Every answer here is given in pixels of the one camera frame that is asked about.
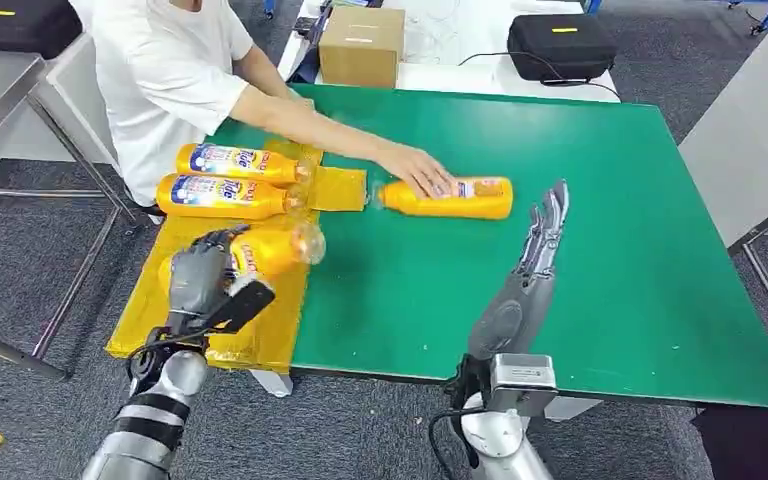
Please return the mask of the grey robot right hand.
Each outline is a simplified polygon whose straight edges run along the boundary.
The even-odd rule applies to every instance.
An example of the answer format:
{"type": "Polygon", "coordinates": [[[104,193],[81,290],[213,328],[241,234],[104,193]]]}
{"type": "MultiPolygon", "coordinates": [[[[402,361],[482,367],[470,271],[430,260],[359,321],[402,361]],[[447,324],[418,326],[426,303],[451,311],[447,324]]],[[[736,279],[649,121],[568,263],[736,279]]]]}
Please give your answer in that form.
{"type": "Polygon", "coordinates": [[[488,360],[526,353],[547,317],[554,292],[555,256],[569,208],[567,182],[559,180],[530,209],[522,253],[502,288],[473,325],[466,353],[488,360]]]}

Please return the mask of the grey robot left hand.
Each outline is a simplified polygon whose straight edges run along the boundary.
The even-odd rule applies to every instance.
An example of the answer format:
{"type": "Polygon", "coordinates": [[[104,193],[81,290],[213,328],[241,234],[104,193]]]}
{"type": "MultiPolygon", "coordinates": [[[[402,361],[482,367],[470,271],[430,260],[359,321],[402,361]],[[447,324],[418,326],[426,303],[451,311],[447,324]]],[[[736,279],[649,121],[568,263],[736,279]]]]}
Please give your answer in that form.
{"type": "Polygon", "coordinates": [[[207,232],[172,257],[169,326],[187,333],[204,328],[199,318],[227,297],[227,281],[232,276],[231,242],[249,229],[249,225],[241,224],[207,232]]]}

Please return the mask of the person's right hand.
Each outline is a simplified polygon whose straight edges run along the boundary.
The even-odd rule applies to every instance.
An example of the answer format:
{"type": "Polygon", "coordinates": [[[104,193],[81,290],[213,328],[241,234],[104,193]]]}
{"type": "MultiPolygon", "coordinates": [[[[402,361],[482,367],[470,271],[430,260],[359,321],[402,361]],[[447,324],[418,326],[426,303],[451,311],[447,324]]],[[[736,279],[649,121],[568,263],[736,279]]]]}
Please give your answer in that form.
{"type": "Polygon", "coordinates": [[[424,150],[391,143],[376,153],[373,161],[404,181],[417,198],[441,198],[452,194],[454,177],[424,150]]]}

